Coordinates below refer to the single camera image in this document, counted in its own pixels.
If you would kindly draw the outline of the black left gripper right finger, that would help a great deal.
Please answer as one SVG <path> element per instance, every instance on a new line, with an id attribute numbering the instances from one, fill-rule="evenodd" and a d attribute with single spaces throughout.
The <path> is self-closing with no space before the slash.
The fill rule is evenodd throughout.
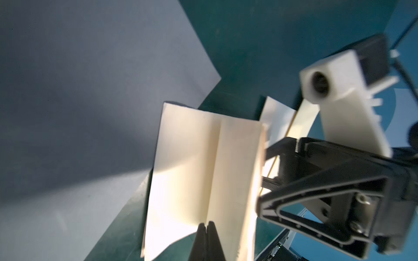
<path id="1" fill-rule="evenodd" d="M 206 260 L 226 261 L 215 223 L 210 221 L 206 230 Z"/>

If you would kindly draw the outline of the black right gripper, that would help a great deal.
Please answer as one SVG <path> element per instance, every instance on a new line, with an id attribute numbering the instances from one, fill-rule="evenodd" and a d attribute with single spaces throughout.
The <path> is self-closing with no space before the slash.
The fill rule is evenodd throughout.
<path id="1" fill-rule="evenodd" d="M 418 159 L 364 154 L 259 197 L 256 213 L 355 259 L 372 244 L 380 254 L 403 250 L 418 205 Z"/>

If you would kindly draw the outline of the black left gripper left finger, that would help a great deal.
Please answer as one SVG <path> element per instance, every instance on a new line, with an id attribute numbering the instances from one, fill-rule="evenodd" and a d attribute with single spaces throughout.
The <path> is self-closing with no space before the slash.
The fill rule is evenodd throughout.
<path id="1" fill-rule="evenodd" d="M 199 224 L 188 261 L 205 261 L 207 259 L 207 231 L 204 223 Z"/>

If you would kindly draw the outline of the grey envelope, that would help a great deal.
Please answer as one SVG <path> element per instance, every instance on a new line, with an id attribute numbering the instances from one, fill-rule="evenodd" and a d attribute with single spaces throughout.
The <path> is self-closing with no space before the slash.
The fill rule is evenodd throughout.
<path id="1" fill-rule="evenodd" d="M 1 260 L 84 260 L 220 79 L 178 1 L 2 1 Z"/>

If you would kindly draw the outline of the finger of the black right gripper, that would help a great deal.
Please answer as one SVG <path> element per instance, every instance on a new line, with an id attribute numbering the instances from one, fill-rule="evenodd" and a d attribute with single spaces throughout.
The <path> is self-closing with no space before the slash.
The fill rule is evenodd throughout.
<path id="1" fill-rule="evenodd" d="M 330 192 L 330 143 L 320 139 L 284 138 L 267 149 L 280 160 L 277 176 L 262 179 L 261 195 L 308 196 Z"/>

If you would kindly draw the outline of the cream envelope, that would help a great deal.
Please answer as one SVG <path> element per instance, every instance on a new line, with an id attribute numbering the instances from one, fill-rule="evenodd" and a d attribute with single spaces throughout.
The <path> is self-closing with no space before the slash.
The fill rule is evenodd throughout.
<path id="1" fill-rule="evenodd" d="M 288 129 L 286 137 L 300 139 L 306 137 L 319 114 L 320 108 L 316 104 L 304 99 L 296 110 L 293 121 Z"/>

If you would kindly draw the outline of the white envelope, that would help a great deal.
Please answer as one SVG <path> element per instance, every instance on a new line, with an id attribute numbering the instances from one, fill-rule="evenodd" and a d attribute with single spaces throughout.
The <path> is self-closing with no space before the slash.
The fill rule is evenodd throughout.
<path id="1" fill-rule="evenodd" d="M 286 137 L 296 111 L 271 97 L 267 97 L 259 121 L 266 127 L 268 148 Z"/>

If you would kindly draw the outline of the cream paper sheet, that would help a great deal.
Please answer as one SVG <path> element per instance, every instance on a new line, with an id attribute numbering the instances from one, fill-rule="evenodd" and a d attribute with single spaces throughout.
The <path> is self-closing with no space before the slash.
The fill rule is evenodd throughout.
<path id="1" fill-rule="evenodd" d="M 261 122 L 165 103 L 148 202 L 143 257 L 214 222 L 228 261 L 254 259 L 265 160 Z"/>

